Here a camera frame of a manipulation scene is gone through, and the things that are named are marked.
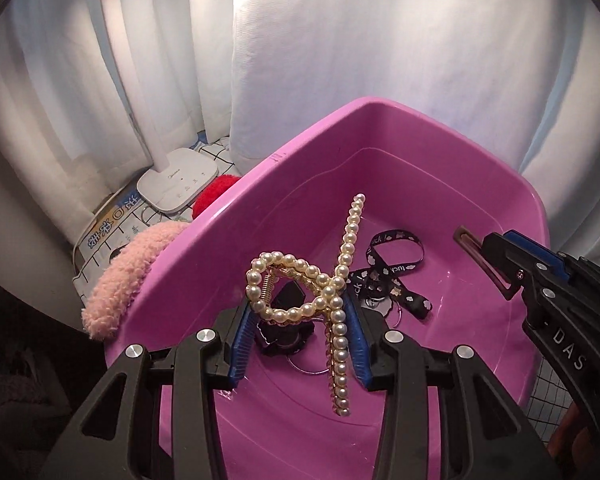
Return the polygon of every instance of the gold metal hair clip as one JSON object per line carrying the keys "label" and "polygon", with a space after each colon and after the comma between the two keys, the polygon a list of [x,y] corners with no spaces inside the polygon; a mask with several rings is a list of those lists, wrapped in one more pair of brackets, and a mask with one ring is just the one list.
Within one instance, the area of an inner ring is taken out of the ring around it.
{"label": "gold metal hair clip", "polygon": [[[365,196],[362,193],[357,194],[351,203],[333,277],[320,272],[318,267],[310,265],[302,258],[296,259],[292,254],[283,254],[279,251],[261,253],[251,262],[251,269],[247,272],[247,297],[251,301],[253,311],[263,320],[285,326],[316,316],[324,318],[333,411],[339,416],[350,415],[346,365],[349,357],[349,341],[345,337],[347,316],[343,310],[344,302],[340,293],[346,286],[345,280],[349,275],[349,267],[353,263],[355,243],[358,239],[358,224],[364,204]],[[277,276],[284,276],[303,284],[315,294],[315,299],[299,308],[273,309],[270,302]]]}

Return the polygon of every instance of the black grid mesh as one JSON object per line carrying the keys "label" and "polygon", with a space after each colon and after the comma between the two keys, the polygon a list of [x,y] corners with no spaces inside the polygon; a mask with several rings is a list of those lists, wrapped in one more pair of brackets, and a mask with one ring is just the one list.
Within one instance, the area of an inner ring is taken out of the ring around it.
{"label": "black grid mesh", "polygon": [[549,442],[570,404],[570,394],[554,369],[543,358],[526,406],[526,418],[545,443]]}

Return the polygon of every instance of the pink plastic basin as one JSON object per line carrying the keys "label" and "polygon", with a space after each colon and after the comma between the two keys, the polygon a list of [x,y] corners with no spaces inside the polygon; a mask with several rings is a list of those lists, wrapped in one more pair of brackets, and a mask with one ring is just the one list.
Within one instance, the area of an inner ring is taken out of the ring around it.
{"label": "pink plastic basin", "polygon": [[[112,363],[126,346],[176,345],[210,327],[219,310],[244,295],[244,274],[262,251],[283,251],[334,267],[351,198],[366,195],[353,268],[382,230],[416,233],[424,264],[403,278],[429,298],[425,322],[404,313],[399,329],[430,348],[474,347],[509,393],[526,402],[537,353],[523,335],[525,307],[507,302],[454,243],[465,225],[477,237],[516,229],[548,243],[544,208],[511,168],[442,124],[391,101],[358,99],[314,124],[249,172],[158,257],[118,335],[107,346]],[[387,244],[390,263],[404,246]],[[390,314],[391,324],[395,312]],[[296,357],[324,368],[324,336]],[[254,350],[247,378],[216,393],[224,460],[231,480],[370,479],[384,395],[350,380],[352,415],[331,411],[325,376],[304,376],[286,360]],[[440,470],[440,429],[430,388],[429,477]],[[170,450],[170,392],[163,393],[160,442]]]}

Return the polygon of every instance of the white desk lamp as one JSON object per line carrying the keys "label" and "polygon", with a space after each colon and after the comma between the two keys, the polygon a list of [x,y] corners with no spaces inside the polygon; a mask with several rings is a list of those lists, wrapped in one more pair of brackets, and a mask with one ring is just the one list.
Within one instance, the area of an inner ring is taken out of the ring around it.
{"label": "white desk lamp", "polygon": [[131,56],[120,0],[100,0],[107,39],[136,129],[154,162],[138,180],[138,193],[158,211],[185,208],[218,174],[218,165],[205,155],[179,148],[167,153],[149,113]]}

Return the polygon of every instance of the white curtain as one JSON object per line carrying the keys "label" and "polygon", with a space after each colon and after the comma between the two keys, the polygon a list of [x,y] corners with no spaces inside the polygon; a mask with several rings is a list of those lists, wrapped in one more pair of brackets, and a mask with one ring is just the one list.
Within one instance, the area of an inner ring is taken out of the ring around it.
{"label": "white curtain", "polygon": [[[521,171],[546,205],[554,249],[600,263],[600,14],[590,0],[120,3],[168,149],[202,128],[209,139],[230,130],[245,172],[352,99],[391,98]],[[98,4],[14,0],[0,19],[0,148],[70,240],[150,163]]]}
{"label": "white curtain", "polygon": [[[226,136],[232,0],[120,4],[165,149],[190,146],[205,128],[211,140]],[[72,242],[107,195],[151,165],[129,111],[99,0],[11,1],[0,17],[0,149]]]}

